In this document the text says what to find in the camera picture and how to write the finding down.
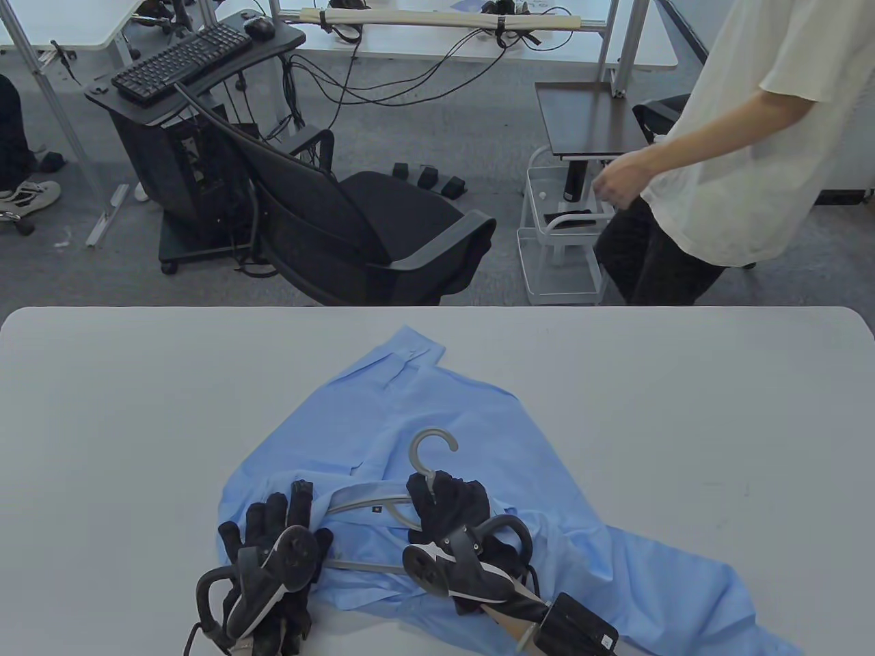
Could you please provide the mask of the person's left hand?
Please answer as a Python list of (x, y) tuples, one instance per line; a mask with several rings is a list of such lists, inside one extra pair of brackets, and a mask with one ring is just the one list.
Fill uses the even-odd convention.
[(297, 655), (312, 628), (308, 609), (334, 542), (327, 528), (310, 530), (313, 485), (298, 479), (245, 512), (245, 525), (217, 531), (235, 581), (223, 601), (222, 631), (251, 640), (253, 655)]

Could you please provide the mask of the person's right hand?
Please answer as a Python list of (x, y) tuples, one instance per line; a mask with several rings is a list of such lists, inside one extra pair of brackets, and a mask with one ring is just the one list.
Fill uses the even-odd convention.
[(512, 513), (494, 515), (478, 481), (444, 471), (428, 487), (422, 474), (407, 481), (421, 528), (409, 531), (402, 563), (422, 590), (451, 599), (460, 615), (495, 610), (510, 618), (540, 623), (548, 604), (531, 560), (533, 538)]

